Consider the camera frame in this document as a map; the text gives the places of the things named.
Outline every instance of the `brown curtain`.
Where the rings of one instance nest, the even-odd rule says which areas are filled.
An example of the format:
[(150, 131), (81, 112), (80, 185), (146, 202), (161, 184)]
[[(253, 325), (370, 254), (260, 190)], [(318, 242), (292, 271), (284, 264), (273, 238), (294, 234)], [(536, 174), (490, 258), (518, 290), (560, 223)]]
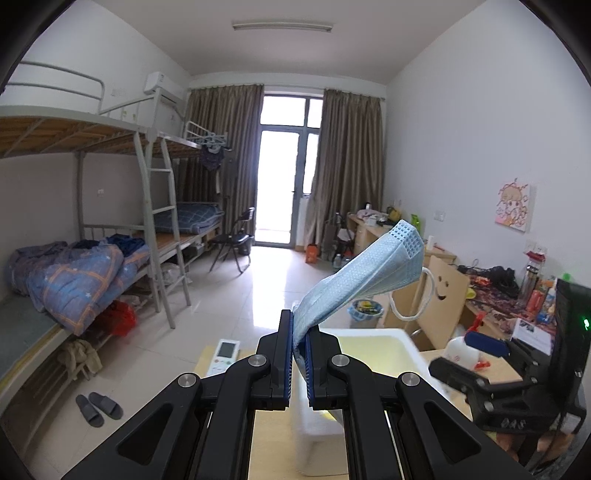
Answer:
[[(228, 133), (232, 151), (219, 171), (208, 171), (198, 158), (180, 160), (177, 198), (180, 202), (221, 202), (228, 231), (236, 217), (255, 206), (259, 123), (263, 85), (236, 85), (193, 90), (187, 119), (217, 134)], [(249, 233), (254, 222), (249, 222)]]
[(318, 160), (306, 210), (306, 244), (322, 243), (324, 223), (336, 212), (381, 208), (384, 176), (380, 99), (325, 90)]

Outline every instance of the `metal pivot screw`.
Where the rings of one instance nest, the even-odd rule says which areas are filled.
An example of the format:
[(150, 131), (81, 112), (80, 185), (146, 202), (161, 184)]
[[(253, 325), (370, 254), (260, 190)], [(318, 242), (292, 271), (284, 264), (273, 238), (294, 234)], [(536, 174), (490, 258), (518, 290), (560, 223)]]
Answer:
[(183, 388), (189, 388), (194, 386), (197, 381), (197, 377), (194, 374), (182, 374), (178, 378), (178, 384)]
[(402, 376), (402, 383), (409, 387), (416, 387), (420, 381), (421, 377), (412, 372), (406, 372)]
[(346, 367), (349, 365), (349, 357), (342, 354), (335, 355), (330, 361), (333, 362), (333, 365), (336, 367)]
[(253, 367), (262, 367), (267, 363), (267, 357), (257, 353), (256, 355), (248, 357), (248, 363)]

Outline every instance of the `water bottle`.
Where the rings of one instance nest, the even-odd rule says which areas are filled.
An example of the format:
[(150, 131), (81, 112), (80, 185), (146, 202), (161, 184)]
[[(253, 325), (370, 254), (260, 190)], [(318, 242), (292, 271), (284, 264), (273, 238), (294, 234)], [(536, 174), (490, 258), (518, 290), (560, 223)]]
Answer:
[(340, 254), (336, 254), (335, 259), (333, 260), (333, 268), (335, 270), (340, 269), (341, 268), (341, 262), (342, 262), (342, 260), (341, 260)]

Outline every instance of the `blue comforter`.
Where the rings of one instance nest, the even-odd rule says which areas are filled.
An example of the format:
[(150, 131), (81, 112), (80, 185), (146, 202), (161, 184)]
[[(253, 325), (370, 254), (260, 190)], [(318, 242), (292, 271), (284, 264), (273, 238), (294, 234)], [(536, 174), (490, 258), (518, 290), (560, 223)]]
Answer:
[[(178, 230), (181, 233), (200, 235), (220, 221), (223, 211), (217, 205), (200, 202), (178, 202)], [(172, 212), (154, 215), (157, 232), (173, 233)]]
[(95, 317), (128, 289), (150, 257), (144, 245), (128, 257), (102, 241), (90, 249), (65, 242), (16, 250), (8, 261), (12, 289), (28, 295), (66, 329), (81, 335)]

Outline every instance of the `orange bag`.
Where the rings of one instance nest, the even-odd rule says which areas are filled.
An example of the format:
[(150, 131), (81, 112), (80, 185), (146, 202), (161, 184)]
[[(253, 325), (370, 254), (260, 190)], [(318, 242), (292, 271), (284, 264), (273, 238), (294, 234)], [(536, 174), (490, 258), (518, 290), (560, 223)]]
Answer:
[(318, 247), (310, 244), (306, 247), (306, 263), (316, 263), (318, 260)]

